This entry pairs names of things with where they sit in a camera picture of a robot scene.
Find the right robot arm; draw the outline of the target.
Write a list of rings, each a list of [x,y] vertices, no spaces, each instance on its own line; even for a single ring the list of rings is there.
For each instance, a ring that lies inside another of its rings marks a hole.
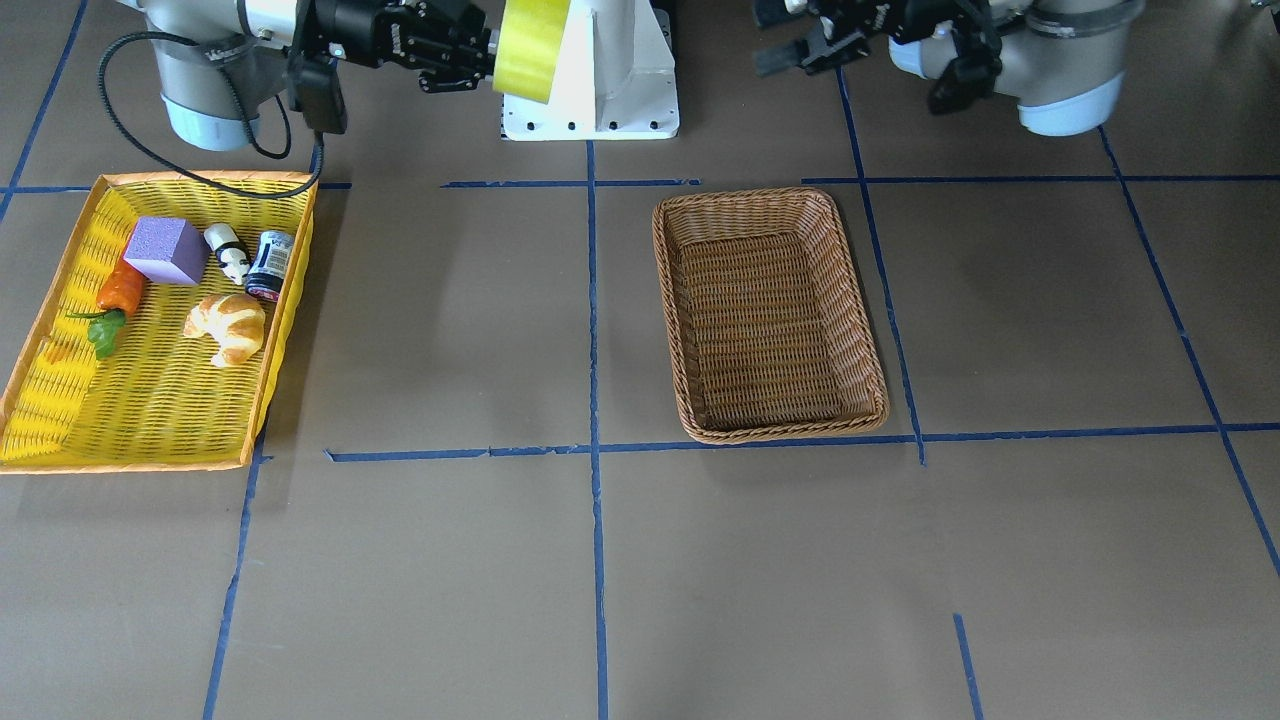
[[[337,64],[416,70],[426,94],[493,76],[497,33],[470,1],[133,1],[175,135],[211,151],[250,143],[278,97],[320,135],[343,135]]]

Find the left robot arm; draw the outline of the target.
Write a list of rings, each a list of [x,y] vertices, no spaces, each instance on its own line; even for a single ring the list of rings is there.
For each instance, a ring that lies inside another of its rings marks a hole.
[[[888,40],[892,63],[928,79],[928,111],[945,117],[1012,97],[1021,126],[1066,137],[1103,124],[1125,77],[1126,45],[1143,1],[755,1],[756,27],[808,17],[801,37],[759,50],[759,76],[835,70]]]

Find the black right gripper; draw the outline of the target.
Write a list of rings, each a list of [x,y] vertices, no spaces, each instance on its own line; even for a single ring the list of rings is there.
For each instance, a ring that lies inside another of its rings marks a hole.
[[[294,42],[306,53],[340,46],[361,67],[419,70],[424,94],[474,91],[497,68],[486,13],[471,1],[300,1]]]

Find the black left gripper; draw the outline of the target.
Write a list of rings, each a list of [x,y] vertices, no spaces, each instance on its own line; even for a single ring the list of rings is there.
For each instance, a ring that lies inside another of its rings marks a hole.
[[[998,65],[1001,36],[987,1],[754,1],[759,29],[815,18],[806,35],[753,54],[756,74],[774,76],[792,68],[809,76],[832,70],[870,53],[869,38],[883,35],[899,45],[931,37],[951,24],[956,54]]]

